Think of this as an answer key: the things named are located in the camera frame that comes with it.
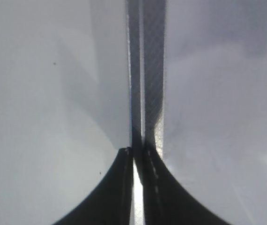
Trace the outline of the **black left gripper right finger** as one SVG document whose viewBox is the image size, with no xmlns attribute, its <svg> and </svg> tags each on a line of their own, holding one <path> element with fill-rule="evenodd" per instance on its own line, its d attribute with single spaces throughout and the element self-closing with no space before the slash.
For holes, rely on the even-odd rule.
<svg viewBox="0 0 267 225">
<path fill-rule="evenodd" d="M 155 147 L 145 142 L 143 203 L 147 225 L 226 225 L 194 199 L 172 176 Z"/>
</svg>

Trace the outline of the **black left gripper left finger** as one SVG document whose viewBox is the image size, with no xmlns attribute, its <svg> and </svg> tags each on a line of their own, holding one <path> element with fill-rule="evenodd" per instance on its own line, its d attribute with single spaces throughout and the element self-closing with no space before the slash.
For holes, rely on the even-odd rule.
<svg viewBox="0 0 267 225">
<path fill-rule="evenodd" d="M 133 151 L 118 150 L 97 187 L 56 225 L 128 225 L 133 189 Z"/>
</svg>

